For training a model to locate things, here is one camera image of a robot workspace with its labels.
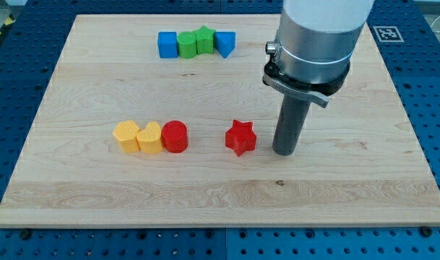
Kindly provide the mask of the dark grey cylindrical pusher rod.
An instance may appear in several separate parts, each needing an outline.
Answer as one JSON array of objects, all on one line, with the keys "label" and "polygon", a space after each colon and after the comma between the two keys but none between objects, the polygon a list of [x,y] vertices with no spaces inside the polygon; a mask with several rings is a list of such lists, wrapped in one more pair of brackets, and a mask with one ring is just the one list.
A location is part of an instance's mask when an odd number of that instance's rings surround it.
[{"label": "dark grey cylindrical pusher rod", "polygon": [[310,102],[285,95],[272,142],[273,150],[282,156],[295,151],[298,139],[309,111]]}]

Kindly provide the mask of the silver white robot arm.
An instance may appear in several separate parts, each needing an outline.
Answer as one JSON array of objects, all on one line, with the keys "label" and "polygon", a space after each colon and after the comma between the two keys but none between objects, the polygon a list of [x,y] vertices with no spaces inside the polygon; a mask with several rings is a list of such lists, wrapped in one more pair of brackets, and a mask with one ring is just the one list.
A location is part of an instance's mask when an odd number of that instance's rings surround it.
[{"label": "silver white robot arm", "polygon": [[262,81],[284,95],[272,142],[291,155],[311,104],[325,108],[343,85],[374,0],[287,0]]}]

